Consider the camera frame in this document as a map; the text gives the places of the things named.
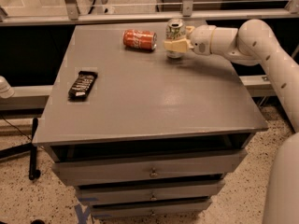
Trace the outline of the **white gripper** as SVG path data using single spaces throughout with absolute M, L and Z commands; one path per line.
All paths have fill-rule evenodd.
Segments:
M 178 40 L 165 40 L 164 48 L 174 52 L 187 52 L 191 49 L 198 55 L 210 55 L 212 35 L 216 27 L 214 25 L 201 25 L 197 28 L 186 26 L 186 37 Z

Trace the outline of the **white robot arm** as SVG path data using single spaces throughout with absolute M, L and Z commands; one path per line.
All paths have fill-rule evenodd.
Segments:
M 216 54 L 233 63 L 263 68 L 294 129 L 272 165 L 263 224 L 299 224 L 299 64 L 280 46 L 270 26 L 261 20 L 248 20 L 238 28 L 188 26 L 183 33 L 170 26 L 164 48 L 178 53 Z

